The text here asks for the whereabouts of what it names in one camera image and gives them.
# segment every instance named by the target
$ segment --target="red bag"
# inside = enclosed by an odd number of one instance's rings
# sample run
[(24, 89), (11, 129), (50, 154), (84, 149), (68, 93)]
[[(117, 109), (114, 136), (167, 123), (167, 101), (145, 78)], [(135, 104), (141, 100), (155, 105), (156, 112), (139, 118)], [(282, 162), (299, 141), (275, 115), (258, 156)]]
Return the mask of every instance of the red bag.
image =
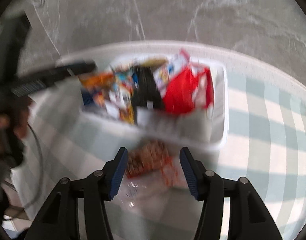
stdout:
[(214, 104), (213, 82), (210, 69), (202, 64), (190, 63), (173, 78), (163, 98), (165, 111), (186, 114), (195, 108), (207, 109)]

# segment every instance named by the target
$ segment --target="metal screw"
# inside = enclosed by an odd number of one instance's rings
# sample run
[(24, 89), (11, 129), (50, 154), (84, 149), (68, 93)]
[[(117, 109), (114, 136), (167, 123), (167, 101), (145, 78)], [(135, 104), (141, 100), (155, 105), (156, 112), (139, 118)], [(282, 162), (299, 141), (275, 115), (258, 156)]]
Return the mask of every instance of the metal screw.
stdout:
[(248, 179), (245, 178), (245, 177), (241, 177), (240, 182), (242, 182), (243, 184), (246, 184), (246, 183), (248, 183)]
[(94, 176), (95, 177), (100, 177), (102, 175), (103, 175), (103, 171), (101, 171), (101, 170), (94, 171)]
[(211, 171), (211, 170), (205, 171), (205, 174), (208, 177), (213, 177), (215, 175), (214, 171)]
[(69, 179), (68, 178), (63, 178), (61, 179), (61, 184), (67, 184), (69, 182)]

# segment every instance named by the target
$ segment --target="gray marble floor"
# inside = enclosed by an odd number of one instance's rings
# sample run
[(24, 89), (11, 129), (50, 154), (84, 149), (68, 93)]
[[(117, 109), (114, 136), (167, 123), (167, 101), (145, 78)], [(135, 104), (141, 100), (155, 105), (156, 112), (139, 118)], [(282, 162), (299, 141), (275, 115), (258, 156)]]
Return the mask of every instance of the gray marble floor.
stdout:
[(233, 49), (306, 85), (306, 17), (294, 0), (14, 0), (6, 14), (20, 9), (33, 27), (22, 72), (92, 46), (162, 39)]

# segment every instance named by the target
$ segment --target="checkered tablecloth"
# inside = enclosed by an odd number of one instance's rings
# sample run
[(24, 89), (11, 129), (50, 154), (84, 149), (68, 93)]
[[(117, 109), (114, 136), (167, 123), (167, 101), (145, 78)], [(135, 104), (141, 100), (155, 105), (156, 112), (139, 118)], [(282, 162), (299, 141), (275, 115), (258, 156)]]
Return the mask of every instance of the checkered tablecloth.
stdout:
[[(275, 86), (233, 72), (228, 72), (228, 82), (227, 144), (219, 152), (191, 151), (223, 178), (248, 177), (283, 239), (294, 239), (306, 222), (306, 104)], [(123, 132), (117, 124), (99, 125), (81, 117), (80, 104), (79, 84), (68, 82), (48, 92), (32, 117), (44, 157), (44, 184), (40, 200), (28, 209), (31, 218), (59, 179), (84, 178), (101, 169), (120, 147), (135, 148), (143, 139)], [(39, 176), (32, 136), (27, 145), (26, 163), (13, 171), (23, 203), (34, 196)], [(155, 195), (133, 208), (123, 205), (118, 198), (106, 203), (114, 238), (126, 240), (192, 239), (201, 207), (202, 203), (183, 189)], [(223, 240), (228, 221), (226, 199)]]

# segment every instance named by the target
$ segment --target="white basket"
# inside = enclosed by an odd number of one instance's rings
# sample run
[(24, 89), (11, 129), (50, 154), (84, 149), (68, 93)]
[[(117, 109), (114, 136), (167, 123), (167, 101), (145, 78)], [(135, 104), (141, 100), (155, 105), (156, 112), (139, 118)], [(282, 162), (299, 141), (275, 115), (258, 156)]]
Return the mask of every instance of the white basket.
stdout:
[[(107, 58), (105, 51), (100, 48), (98, 50), (92, 49), (91, 53), (86, 51), (85, 56), (83, 56), (84, 53), (79, 53), (78, 55), (79, 58), (94, 59), (99, 70), (103, 71), (104, 67), (101, 62), (106, 62), (107, 65), (108, 58), (112, 58), (112, 55), (109, 55)], [(150, 51), (149, 53), (135, 52), (121, 54), (109, 61), (111, 67), (114, 68), (121, 63), (127, 64), (135, 58), (141, 61), (142, 59), (157, 55), (168, 58), (174, 55), (154, 53), (154, 51)], [(66, 57), (64, 62), (69, 62), (74, 59), (77, 59), (77, 57)], [(219, 150), (226, 143), (228, 135), (228, 84), (225, 66), (219, 61), (195, 57), (192, 54), (191, 61), (208, 65), (211, 69), (214, 86), (214, 109), (212, 116), (210, 114), (207, 115), (203, 110), (197, 110), (192, 114), (176, 117), (162, 111), (150, 111), (139, 107), (137, 114), (138, 125), (134, 126), (114, 120), (96, 108), (86, 111), (82, 107), (81, 113), (93, 122), (106, 120), (107, 122), (112, 122), (114, 127), (118, 126), (121, 129), (130, 129), (141, 135), (161, 139), (169, 143), (202, 148), (208, 151)]]

